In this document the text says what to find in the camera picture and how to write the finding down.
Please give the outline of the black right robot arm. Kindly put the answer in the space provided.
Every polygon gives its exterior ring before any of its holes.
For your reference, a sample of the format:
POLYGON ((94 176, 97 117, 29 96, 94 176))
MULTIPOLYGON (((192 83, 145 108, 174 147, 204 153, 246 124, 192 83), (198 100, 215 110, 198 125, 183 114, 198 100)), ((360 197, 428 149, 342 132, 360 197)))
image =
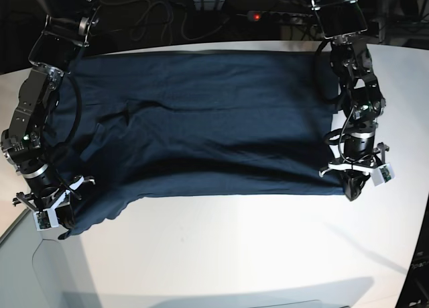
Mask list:
POLYGON ((80 125, 82 97, 72 70, 88 47, 90 29, 97 24, 99 0, 36 0, 46 13, 40 37, 29 53, 32 69, 18 94, 9 127, 1 134, 1 151, 29 187, 19 192, 14 205, 32 213, 36 229, 74 227, 72 202, 81 200, 78 188, 93 177, 62 178, 56 165, 65 157, 80 125), (47 121, 59 103, 59 90, 68 79, 76 97, 75 118, 66 139, 46 141, 47 121))

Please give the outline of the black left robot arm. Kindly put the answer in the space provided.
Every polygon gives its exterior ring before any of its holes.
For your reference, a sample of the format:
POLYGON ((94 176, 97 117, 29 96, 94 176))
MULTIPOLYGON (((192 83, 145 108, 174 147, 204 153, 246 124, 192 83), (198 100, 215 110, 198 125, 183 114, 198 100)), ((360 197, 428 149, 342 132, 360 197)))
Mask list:
POLYGON ((339 157, 331 160, 319 175, 336 171, 343 191, 354 201, 365 183, 375 178, 386 183, 393 174, 385 162, 389 148, 375 143, 377 118, 383 113, 386 100, 373 71, 373 61, 366 41, 361 37, 367 23, 358 0, 310 0, 323 35, 315 55, 329 45, 330 67, 338 77, 340 93, 321 99, 344 112, 343 126, 324 137, 325 144, 336 146, 339 157))

